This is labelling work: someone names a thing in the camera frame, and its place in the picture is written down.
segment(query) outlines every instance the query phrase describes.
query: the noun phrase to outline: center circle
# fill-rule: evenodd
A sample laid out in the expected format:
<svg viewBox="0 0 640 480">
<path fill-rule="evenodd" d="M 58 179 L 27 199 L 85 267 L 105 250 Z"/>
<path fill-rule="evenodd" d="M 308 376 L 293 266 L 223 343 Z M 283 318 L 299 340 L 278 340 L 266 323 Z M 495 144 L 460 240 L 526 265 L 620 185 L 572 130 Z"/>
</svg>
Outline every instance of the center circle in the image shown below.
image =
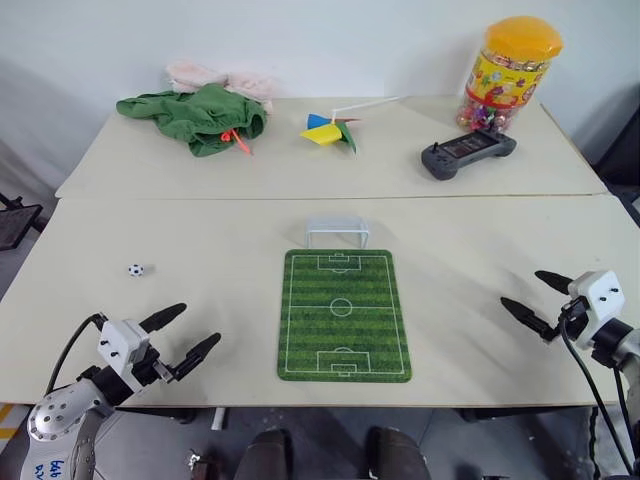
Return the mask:
<svg viewBox="0 0 640 480">
<path fill-rule="evenodd" d="M 336 317 L 348 317 L 353 312 L 353 305 L 346 298 L 334 298 L 329 308 Z"/>
</svg>

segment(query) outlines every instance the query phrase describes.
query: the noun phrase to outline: jar label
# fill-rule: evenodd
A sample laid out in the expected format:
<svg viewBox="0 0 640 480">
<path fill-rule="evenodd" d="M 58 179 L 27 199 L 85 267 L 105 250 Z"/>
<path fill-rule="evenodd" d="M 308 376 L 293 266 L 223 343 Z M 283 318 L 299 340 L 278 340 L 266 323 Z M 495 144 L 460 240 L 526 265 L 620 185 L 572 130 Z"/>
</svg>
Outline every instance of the jar label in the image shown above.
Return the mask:
<svg viewBox="0 0 640 480">
<path fill-rule="evenodd" d="M 467 81 L 467 94 L 489 107 L 515 108 L 526 104 L 546 73 L 512 70 L 478 55 Z"/>
</svg>

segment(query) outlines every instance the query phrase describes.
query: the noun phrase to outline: white wall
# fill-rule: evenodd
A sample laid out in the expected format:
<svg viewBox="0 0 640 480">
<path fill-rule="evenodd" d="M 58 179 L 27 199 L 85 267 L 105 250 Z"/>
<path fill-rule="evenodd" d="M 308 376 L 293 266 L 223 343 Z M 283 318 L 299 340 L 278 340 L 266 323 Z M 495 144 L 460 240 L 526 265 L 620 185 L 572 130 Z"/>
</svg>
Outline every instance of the white wall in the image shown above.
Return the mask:
<svg viewBox="0 0 640 480">
<path fill-rule="evenodd" d="M 177 58 L 273 75 L 281 96 L 458 93 L 485 27 L 532 14 L 566 44 L 538 97 L 597 159 L 638 104 L 639 4 L 4 0 L 0 141 L 54 188 L 115 101 L 164 89 L 163 67 Z"/>
</svg>

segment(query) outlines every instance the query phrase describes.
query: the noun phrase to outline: cable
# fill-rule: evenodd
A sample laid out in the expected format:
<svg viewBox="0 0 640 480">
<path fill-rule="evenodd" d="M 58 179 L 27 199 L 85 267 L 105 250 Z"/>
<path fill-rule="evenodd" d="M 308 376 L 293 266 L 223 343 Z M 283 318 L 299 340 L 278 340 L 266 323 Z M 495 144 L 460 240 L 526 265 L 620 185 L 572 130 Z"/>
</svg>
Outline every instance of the cable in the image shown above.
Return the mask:
<svg viewBox="0 0 640 480">
<path fill-rule="evenodd" d="M 640 457 L 640 447 L 636 443 L 633 437 L 633 429 L 631 428 L 631 420 L 629 420 L 629 410 L 627 409 L 627 403 L 624 401 L 624 389 L 622 388 L 622 377 L 620 370 L 617 367 L 613 367 L 613 376 L 616 379 L 616 390 L 618 390 L 618 401 L 620 402 L 620 410 L 622 410 L 622 418 L 624 418 L 624 424 L 627 427 L 627 433 L 629 434 L 629 440 L 631 441 L 631 448 L 633 449 L 634 456 Z"/>
<path fill-rule="evenodd" d="M 49 395 L 51 392 L 53 392 L 53 388 L 56 385 L 56 380 L 58 379 L 58 374 L 60 373 L 62 364 L 66 360 L 67 355 L 71 350 L 71 347 L 73 347 L 73 344 L 76 343 L 76 340 L 78 339 L 80 334 L 83 332 L 83 330 L 87 328 L 87 325 L 89 325 L 92 322 L 97 322 L 98 318 L 101 319 L 102 315 L 100 315 L 99 313 L 91 315 L 89 318 L 86 318 L 85 320 L 83 320 L 80 326 L 76 329 L 76 331 L 73 332 L 73 335 L 71 336 L 71 338 L 65 345 L 64 349 L 62 350 L 60 357 L 58 357 L 58 361 L 56 362 L 55 367 L 53 367 L 53 372 L 51 372 L 51 377 L 49 378 L 49 384 L 47 385 L 47 390 L 44 393 L 45 395 Z"/>
<path fill-rule="evenodd" d="M 569 353 L 571 354 L 571 356 L 574 358 L 574 360 L 580 367 L 580 370 L 582 370 L 584 377 L 587 379 L 587 383 L 589 384 L 589 387 L 591 388 L 591 392 L 593 393 L 593 396 L 596 399 L 598 408 L 602 413 L 602 418 L 604 418 L 604 421 L 607 424 L 607 428 L 609 429 L 609 432 L 611 433 L 611 437 L 613 438 L 613 443 L 615 443 L 616 448 L 618 449 L 618 453 L 620 454 L 620 458 L 622 458 L 622 461 L 624 462 L 624 466 L 627 469 L 627 472 L 629 472 L 629 475 L 633 475 L 633 469 L 631 468 L 629 459 L 627 458 L 627 455 L 624 452 L 624 448 L 620 443 L 620 438 L 618 437 L 618 433 L 616 432 L 616 429 L 613 426 L 613 422 L 611 421 L 609 412 L 607 411 L 606 407 L 604 406 L 604 402 L 600 397 L 600 392 L 598 391 L 598 388 L 596 387 L 596 384 L 593 381 L 591 374 L 589 373 L 589 369 L 584 364 L 584 362 L 580 358 L 580 355 L 578 355 L 578 352 L 576 352 L 575 348 L 573 348 L 573 345 L 571 345 L 571 341 L 569 340 L 569 336 L 567 335 L 567 319 L 564 317 L 560 317 L 560 321 L 558 325 L 560 326 L 560 334 L 562 335 L 562 340 L 564 341 L 564 344 L 567 346 Z"/>
<path fill-rule="evenodd" d="M 593 407 L 589 415 L 589 458 L 593 463 L 593 480 L 600 480 L 602 474 L 596 462 L 596 418 L 598 418 L 598 407 Z"/>
</svg>

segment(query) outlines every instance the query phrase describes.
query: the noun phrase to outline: red drawstring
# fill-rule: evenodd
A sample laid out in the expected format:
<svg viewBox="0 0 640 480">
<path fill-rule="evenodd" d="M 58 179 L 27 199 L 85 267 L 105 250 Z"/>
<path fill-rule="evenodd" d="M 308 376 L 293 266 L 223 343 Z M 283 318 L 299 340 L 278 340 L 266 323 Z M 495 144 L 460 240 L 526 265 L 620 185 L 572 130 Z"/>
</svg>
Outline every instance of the red drawstring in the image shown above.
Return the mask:
<svg viewBox="0 0 640 480">
<path fill-rule="evenodd" d="M 221 133 L 220 134 L 220 140 L 225 142 L 225 143 L 226 142 L 230 142 L 231 141 L 231 135 L 233 135 L 233 138 L 235 138 L 236 143 L 238 144 L 238 147 L 240 147 L 242 149 L 242 151 L 244 153 L 246 153 L 247 155 L 251 155 L 251 150 L 249 149 L 247 144 L 242 141 L 240 136 L 236 133 L 235 129 L 233 129 L 233 128 L 231 130 L 227 130 L 226 132 Z"/>
</svg>

